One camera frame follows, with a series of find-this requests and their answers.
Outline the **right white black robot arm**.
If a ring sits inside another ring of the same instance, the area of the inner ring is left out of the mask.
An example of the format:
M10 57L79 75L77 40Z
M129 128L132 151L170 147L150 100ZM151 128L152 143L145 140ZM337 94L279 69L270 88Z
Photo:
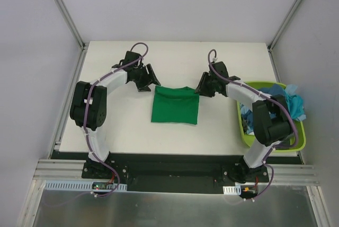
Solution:
M294 134L295 140L298 140L298 132L289 114L285 97L263 93L237 76L229 77L223 62L209 64L209 71L202 74L195 92L210 98L216 93L222 94L252 112L255 140L243 156L243 165L238 168L238 175L243 181L249 182L257 176L257 167L265 163L268 155L285 138Z

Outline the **green t-shirt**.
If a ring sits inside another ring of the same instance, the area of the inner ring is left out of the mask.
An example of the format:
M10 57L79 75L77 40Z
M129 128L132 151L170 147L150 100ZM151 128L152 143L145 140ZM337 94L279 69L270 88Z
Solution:
M198 124L200 96L195 89L156 86L151 113L152 123Z

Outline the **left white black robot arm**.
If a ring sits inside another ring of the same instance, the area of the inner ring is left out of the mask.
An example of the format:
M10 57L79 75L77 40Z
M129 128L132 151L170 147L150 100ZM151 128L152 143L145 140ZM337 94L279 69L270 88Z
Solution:
M89 149L88 157L97 162L94 173L101 179L112 172L106 160L110 150L106 143L103 125L107 117L108 95L129 82L138 92L150 92L150 85L160 85L151 64L142 62L142 55L127 51L125 58L112 66L108 73L91 82L76 83L70 107L70 118L80 127Z

